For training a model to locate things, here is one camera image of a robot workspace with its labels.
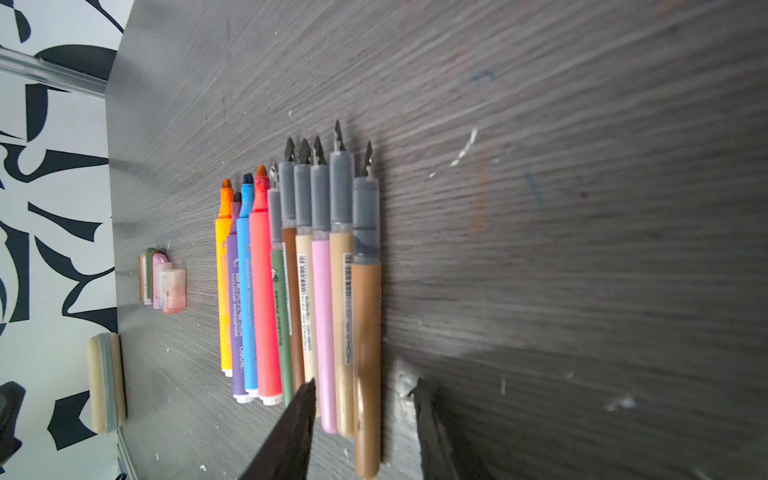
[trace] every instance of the barcode sticker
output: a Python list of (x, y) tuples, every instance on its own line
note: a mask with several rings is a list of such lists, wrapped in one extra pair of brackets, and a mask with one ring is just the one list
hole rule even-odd
[(286, 284), (286, 310), (288, 312), (288, 336), (293, 336), (293, 326), (290, 322), (290, 288), (288, 288), (288, 262), (286, 261), (286, 244), (283, 242), (283, 280)]
[(301, 300), (301, 342), (304, 352), (312, 352), (312, 331), (310, 330), (310, 262), (306, 253), (300, 253), (299, 259), (299, 299)]
[(352, 254), (344, 253), (344, 365), (352, 365)]

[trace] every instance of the pink pen barrel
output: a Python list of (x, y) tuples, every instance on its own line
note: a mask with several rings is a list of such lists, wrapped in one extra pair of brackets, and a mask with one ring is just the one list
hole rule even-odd
[(323, 430), (338, 433), (336, 424), (336, 366), (333, 354), (333, 301), (331, 297), (331, 249), (328, 240), (312, 242), (319, 374), (320, 418)]
[(283, 401), (283, 386), (280, 381), (280, 352), (273, 298), (270, 215), (266, 201), (268, 189), (266, 169), (259, 167), (254, 181), (256, 195), (253, 200), (253, 212), (249, 217), (257, 376), (261, 400), (265, 405), (277, 405)]

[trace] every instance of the gray wooden table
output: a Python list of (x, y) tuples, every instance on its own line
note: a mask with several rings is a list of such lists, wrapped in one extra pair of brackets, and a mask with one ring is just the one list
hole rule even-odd
[[(219, 371), (218, 187), (288, 134), (329, 151), (336, 118), (380, 159), (380, 478), (420, 478), (418, 375), (499, 478), (750, 478), (724, 472), (768, 458), (766, 13), (136, 0), (107, 116), (142, 480), (234, 478), (283, 411)], [(138, 304), (146, 247), (187, 269), (185, 312)], [(310, 478), (353, 459), (317, 426)]]

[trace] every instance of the brown pen barrel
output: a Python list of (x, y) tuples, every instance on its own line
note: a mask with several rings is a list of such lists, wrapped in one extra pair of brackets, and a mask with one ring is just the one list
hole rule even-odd
[(382, 267), (352, 265), (355, 470), (364, 480), (381, 462)]
[(296, 229), (283, 228), (283, 255), (288, 281), (290, 311), (290, 359), (293, 367), (293, 391), (304, 385), (304, 354), (301, 345), (301, 305), (299, 303), (299, 274), (296, 271)]

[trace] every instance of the black object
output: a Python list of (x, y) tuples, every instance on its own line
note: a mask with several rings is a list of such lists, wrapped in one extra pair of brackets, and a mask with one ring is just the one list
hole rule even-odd
[(315, 425), (315, 380), (301, 386), (240, 480), (304, 480)]
[(0, 467), (22, 447), (22, 441), (14, 437), (14, 434), (26, 392), (16, 382), (0, 386)]
[(413, 389), (424, 480), (494, 480), (461, 429), (453, 424), (437, 386), (419, 379)]

